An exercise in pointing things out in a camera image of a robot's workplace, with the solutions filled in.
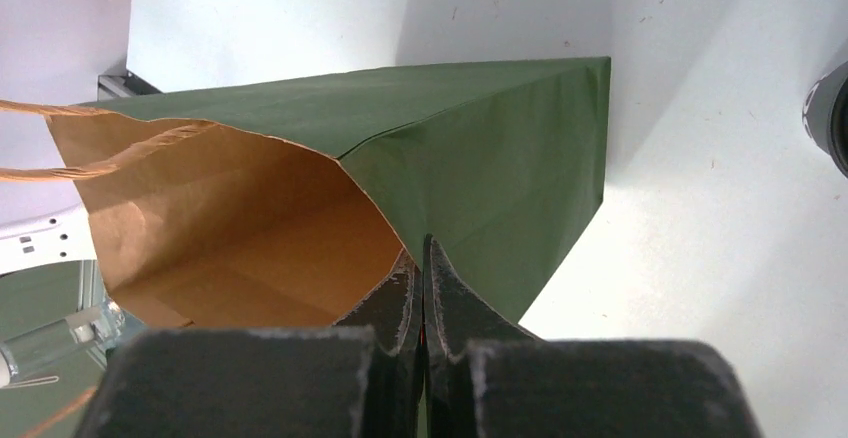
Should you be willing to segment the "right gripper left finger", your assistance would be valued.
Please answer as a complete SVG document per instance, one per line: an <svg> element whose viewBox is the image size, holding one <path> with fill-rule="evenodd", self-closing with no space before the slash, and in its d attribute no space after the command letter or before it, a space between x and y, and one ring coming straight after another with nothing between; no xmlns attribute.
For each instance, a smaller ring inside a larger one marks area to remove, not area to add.
<svg viewBox="0 0 848 438"><path fill-rule="evenodd" d="M328 327L148 329L120 345L80 437L414 437L420 271L389 274Z"/></svg>

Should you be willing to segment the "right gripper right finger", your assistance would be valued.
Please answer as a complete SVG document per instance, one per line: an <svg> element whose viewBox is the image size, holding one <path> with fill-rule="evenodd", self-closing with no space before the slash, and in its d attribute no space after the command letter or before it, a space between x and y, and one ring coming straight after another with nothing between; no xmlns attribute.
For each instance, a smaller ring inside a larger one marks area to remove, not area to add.
<svg viewBox="0 0 848 438"><path fill-rule="evenodd" d="M423 247L432 437L758 437L736 374L697 340L546 341Z"/></svg>

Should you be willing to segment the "green paper bag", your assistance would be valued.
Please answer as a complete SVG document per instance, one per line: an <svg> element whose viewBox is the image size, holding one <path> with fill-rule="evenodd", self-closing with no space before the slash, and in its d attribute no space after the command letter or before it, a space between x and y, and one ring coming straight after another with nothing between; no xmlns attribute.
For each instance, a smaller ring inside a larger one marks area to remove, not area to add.
<svg viewBox="0 0 848 438"><path fill-rule="evenodd" d="M42 117L109 295L151 327L326 326L433 235L503 316L528 309L603 199L608 57L443 63Z"/></svg>

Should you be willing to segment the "black paper coffee cup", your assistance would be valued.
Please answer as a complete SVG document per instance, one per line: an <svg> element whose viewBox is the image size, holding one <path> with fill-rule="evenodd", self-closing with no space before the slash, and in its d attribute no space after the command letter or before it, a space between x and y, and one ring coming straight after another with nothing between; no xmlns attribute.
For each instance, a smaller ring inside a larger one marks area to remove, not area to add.
<svg viewBox="0 0 848 438"><path fill-rule="evenodd" d="M802 108L802 123L815 145L847 177L847 62L813 84Z"/></svg>

